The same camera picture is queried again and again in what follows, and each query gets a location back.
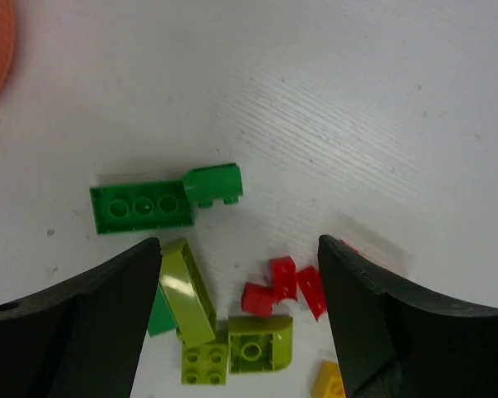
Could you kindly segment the lime long lego brick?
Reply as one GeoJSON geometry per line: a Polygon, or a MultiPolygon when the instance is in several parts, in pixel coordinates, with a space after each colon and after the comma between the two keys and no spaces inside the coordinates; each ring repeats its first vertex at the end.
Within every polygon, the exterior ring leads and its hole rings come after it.
{"type": "Polygon", "coordinates": [[[159,282],[182,341],[196,347],[214,340],[216,309],[186,239],[162,246],[159,282]]]}

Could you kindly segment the green long lego brick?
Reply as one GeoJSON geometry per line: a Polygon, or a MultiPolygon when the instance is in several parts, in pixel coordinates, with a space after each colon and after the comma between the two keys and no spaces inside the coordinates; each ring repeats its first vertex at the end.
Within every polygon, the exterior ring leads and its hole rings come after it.
{"type": "Polygon", "coordinates": [[[164,180],[90,188],[99,235],[193,226],[193,206],[183,182],[164,180]]]}

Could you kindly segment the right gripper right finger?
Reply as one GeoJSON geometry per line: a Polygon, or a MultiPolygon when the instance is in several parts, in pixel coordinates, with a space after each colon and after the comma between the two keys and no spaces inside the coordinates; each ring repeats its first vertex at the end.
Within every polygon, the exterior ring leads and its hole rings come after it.
{"type": "Polygon", "coordinates": [[[330,235],[318,265],[348,397],[498,397],[498,308],[415,284],[330,235]]]}

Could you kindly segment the green rounded lego brick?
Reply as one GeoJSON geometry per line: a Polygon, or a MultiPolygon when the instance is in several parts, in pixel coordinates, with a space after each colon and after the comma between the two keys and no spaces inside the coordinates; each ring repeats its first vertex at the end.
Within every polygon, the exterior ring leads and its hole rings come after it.
{"type": "Polygon", "coordinates": [[[155,337],[176,328],[177,324],[171,308],[169,307],[168,300],[165,297],[161,285],[158,284],[149,317],[148,334],[151,337],[155,337]]]}

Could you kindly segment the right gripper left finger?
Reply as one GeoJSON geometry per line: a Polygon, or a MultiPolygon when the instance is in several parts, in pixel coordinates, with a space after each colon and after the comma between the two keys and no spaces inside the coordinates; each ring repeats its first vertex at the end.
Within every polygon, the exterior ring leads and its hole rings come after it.
{"type": "Polygon", "coordinates": [[[0,397],[128,397],[161,268],[148,238],[0,305],[0,397]]]}

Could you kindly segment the green curved lego brick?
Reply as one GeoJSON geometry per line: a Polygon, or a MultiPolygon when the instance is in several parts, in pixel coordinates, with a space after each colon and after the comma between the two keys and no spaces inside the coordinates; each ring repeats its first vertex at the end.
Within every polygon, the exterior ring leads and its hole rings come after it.
{"type": "Polygon", "coordinates": [[[217,200],[236,204],[243,195],[241,169],[236,163],[194,168],[183,175],[183,187],[199,208],[209,208],[217,200]]]}

